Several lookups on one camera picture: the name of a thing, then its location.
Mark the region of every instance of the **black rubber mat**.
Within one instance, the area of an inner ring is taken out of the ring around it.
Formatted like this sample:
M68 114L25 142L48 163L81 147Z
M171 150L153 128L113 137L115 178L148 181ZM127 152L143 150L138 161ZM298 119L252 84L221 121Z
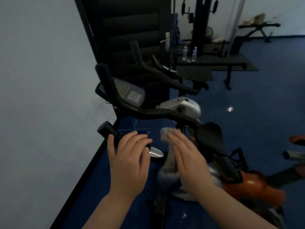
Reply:
M204 45L205 52L213 52L213 49L219 48L218 44L207 44ZM177 52L182 53L184 46L178 46ZM219 56L214 55L203 55L197 57L195 62L190 62L193 64L201 63L201 62L245 62L247 64L247 69L243 69L241 66L233 66L232 71L258 71L257 67L255 67L244 55L229 55L225 58L221 58ZM182 56L178 57L178 63L188 63L182 60ZM197 81L206 81L206 80L214 80L212 71L227 71L227 66L177 66L177 72L179 72L185 79L194 79Z

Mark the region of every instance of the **left hand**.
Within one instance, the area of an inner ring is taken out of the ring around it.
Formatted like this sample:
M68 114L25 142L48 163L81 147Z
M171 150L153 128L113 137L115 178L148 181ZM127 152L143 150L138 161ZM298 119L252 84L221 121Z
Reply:
M124 135L117 153L114 150L113 135L109 135L107 141L111 176L109 195L130 204L145 186L150 163L149 149L146 146L152 139L148 139L146 134L137 134L134 131Z

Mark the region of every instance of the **bench leg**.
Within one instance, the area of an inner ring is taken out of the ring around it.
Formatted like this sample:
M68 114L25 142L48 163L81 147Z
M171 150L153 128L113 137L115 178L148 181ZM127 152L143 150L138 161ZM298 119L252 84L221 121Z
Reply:
M231 90L230 81L231 81L231 71L232 71L232 65L228 65L228 73L227 78L224 80L224 84L226 85L228 90Z

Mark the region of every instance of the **blue floor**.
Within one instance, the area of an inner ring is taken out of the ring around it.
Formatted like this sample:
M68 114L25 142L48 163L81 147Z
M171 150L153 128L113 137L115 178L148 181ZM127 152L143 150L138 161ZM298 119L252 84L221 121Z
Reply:
M213 121L222 128L227 152L241 147L251 169L266 175L295 164L281 156L285 150L305 151L305 147L289 143L294 134L305 134L305 39L276 39L247 42L241 52L260 70L232 73L232 90L225 89L226 72L213 72L209 91L192 96L201 106L201 122ZM171 97L177 92L171 90ZM128 128L125 119L120 129ZM174 123L159 119L138 120L137 128L151 128L153 145L166 151L159 140L159 131ZM156 176L151 163L143 193L136 198L122 228L149 228L148 198L156 197ZM100 158L81 195L67 216L62 228L81 228L110 187L108 156ZM288 228L305 228L305 182L284 188L283 206ZM165 228L219 228L196 203L171 199L166 209Z

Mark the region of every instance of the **hand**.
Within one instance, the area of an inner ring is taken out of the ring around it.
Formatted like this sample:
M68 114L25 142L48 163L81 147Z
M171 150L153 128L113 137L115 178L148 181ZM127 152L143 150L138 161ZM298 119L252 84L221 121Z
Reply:
M173 142L181 183L188 193L198 199L203 191L215 187L207 162L196 146L179 130L174 129L168 138Z
M147 135L137 135L134 131L126 134L119 142L115 153L113 135L107 141L110 162L110 196L132 203L146 183L150 163L149 149L146 147L152 142Z

